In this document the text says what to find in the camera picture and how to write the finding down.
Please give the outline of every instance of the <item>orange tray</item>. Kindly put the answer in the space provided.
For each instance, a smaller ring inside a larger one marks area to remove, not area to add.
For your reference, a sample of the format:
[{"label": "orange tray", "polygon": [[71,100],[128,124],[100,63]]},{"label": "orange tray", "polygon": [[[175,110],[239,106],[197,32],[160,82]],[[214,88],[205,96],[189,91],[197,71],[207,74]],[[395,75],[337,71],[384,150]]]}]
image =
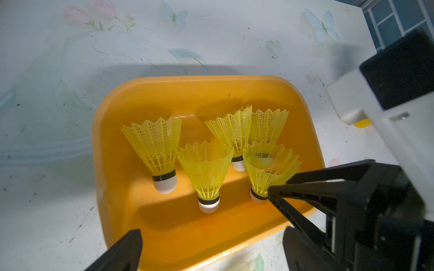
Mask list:
[{"label": "orange tray", "polygon": [[[278,143],[292,148],[301,171],[324,168],[307,105],[298,90],[275,76],[138,78],[114,89],[99,106],[92,127],[98,209],[105,242],[112,246],[130,229],[143,238],[139,269],[199,269],[290,225],[270,203],[250,199],[246,172],[232,167],[220,189],[220,207],[200,211],[197,193],[177,161],[178,186],[160,194],[151,172],[134,152],[122,125],[182,117],[180,147],[215,140],[206,120],[252,104],[253,110],[288,110]],[[304,216],[315,209],[289,200]]]}]

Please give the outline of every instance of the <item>shuttlecock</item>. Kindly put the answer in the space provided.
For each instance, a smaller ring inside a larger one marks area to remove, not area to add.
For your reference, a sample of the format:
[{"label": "shuttlecock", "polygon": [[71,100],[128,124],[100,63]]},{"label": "shuttlecock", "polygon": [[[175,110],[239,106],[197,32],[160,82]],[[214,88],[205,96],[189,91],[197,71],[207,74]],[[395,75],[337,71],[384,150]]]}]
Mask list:
[{"label": "shuttlecock", "polygon": [[177,184],[175,160],[181,135],[181,118],[146,120],[142,125],[121,127],[122,133],[152,172],[155,189],[172,192]]},{"label": "shuttlecock", "polygon": [[252,183],[252,200],[264,203],[268,199],[269,186],[284,184],[294,176],[301,165],[297,159],[293,150],[285,150],[283,144],[253,142],[252,145],[247,145],[244,161]]},{"label": "shuttlecock", "polygon": [[252,106],[249,106],[235,114],[227,114],[224,118],[205,122],[217,140],[225,148],[233,150],[232,166],[238,171],[246,170],[243,149],[249,140],[251,119]]},{"label": "shuttlecock", "polygon": [[215,212],[220,204],[219,189],[229,170],[233,152],[217,142],[187,144],[180,148],[178,160],[197,191],[199,208],[207,214]]},{"label": "shuttlecock", "polygon": [[283,126],[285,126],[288,114],[289,112],[286,110],[280,112],[280,109],[274,112],[271,109],[265,112],[257,110],[255,113],[252,113],[250,140],[258,143],[276,143],[283,130]]}]

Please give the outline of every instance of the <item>white table surface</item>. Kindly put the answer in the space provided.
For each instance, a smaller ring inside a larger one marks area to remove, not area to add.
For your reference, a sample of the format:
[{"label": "white table surface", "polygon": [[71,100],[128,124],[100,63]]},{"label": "white table surface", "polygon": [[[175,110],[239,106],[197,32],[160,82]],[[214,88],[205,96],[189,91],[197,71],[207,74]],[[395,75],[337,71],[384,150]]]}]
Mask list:
[{"label": "white table surface", "polygon": [[[105,95],[133,78],[281,76],[306,100],[326,166],[397,163],[374,128],[340,121],[325,92],[376,53],[361,9],[332,0],[166,2],[188,10],[185,27],[162,19],[160,0],[0,2],[0,270],[80,271],[107,249],[91,125]],[[66,18],[67,6],[79,9]],[[341,41],[319,42],[304,9],[320,20],[330,11]],[[113,15],[135,25],[126,33]],[[311,219],[324,229],[323,214]],[[287,270],[282,235],[204,270]]]}]

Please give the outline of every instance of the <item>white cork tip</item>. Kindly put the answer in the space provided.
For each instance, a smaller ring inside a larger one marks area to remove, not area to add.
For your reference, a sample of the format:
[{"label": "white cork tip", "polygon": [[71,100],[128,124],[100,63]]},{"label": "white cork tip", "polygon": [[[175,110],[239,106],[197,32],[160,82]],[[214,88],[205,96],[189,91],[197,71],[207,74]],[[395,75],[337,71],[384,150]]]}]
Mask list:
[{"label": "white cork tip", "polygon": [[253,164],[254,167],[268,168],[273,163],[273,159],[272,158],[255,157],[253,162],[254,162],[254,164]]},{"label": "white cork tip", "polygon": [[244,160],[232,162],[231,164],[236,171],[246,171],[246,165],[244,164]]},{"label": "white cork tip", "polygon": [[215,211],[217,211],[218,206],[220,205],[220,193],[218,196],[218,200],[215,203],[212,204],[203,204],[199,201],[199,199],[197,200],[197,202],[199,203],[199,208],[201,209],[201,211],[203,211],[206,214],[211,214]]},{"label": "white cork tip", "polygon": [[157,181],[157,182],[154,181],[154,187],[161,194],[168,194],[173,190],[175,190],[177,183],[178,180],[175,175],[167,180]]},{"label": "white cork tip", "polygon": [[266,199],[259,199],[259,198],[255,197],[255,196],[252,194],[252,190],[250,190],[250,198],[252,199],[252,201],[254,201],[254,202],[256,202],[256,203],[260,203],[260,204],[264,204],[264,203],[267,202]]}]

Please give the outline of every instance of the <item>plastic mesh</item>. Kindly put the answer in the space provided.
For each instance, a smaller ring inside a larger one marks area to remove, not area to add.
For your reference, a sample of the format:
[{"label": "plastic mesh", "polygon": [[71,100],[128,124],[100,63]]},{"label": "plastic mesh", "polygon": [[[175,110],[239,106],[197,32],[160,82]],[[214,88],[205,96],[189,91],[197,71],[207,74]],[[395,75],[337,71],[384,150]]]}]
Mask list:
[{"label": "plastic mesh", "polygon": [[233,150],[234,157],[238,157],[243,155],[243,149],[249,139],[251,119],[252,106],[249,106],[234,114],[227,114],[224,118],[206,121],[205,124],[217,140],[225,148]]},{"label": "plastic mesh", "polygon": [[178,160],[202,199],[215,199],[229,170],[233,152],[217,142],[187,144],[180,148]]},{"label": "plastic mesh", "polygon": [[289,112],[280,109],[272,112],[268,109],[265,112],[261,110],[252,113],[252,125],[250,130],[250,140],[252,142],[276,143],[280,133],[285,126]]},{"label": "plastic mesh", "polygon": [[155,123],[146,120],[142,125],[121,127],[122,133],[140,156],[153,176],[175,169],[176,151],[181,136],[181,118],[159,118]]},{"label": "plastic mesh", "polygon": [[283,144],[253,142],[247,145],[244,162],[256,194],[268,196],[269,186],[285,184],[300,170],[301,162],[292,154],[293,150],[285,150]]}]

